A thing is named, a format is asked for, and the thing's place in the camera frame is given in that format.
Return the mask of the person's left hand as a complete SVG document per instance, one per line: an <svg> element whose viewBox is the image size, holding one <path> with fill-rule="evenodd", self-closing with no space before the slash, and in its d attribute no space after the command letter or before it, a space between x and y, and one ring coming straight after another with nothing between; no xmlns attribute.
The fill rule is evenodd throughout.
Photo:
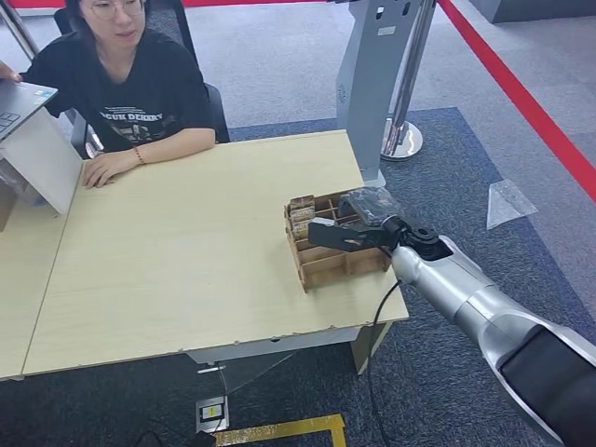
<svg viewBox="0 0 596 447"><path fill-rule="evenodd" d="M101 154L85 164L81 184L87 189L100 188L115 176L134 169L140 163L134 149Z"/></svg>

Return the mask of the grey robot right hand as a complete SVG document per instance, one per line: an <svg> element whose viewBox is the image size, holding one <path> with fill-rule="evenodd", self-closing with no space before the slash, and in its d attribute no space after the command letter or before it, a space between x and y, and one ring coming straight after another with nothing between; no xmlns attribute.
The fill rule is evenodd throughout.
<svg viewBox="0 0 596 447"><path fill-rule="evenodd" d="M384 187L361 187L342 193L337 215L354 214L352 223L315 217L308 224L308 239L317 246L355 252L394 249L404 226L404 208Z"/></svg>

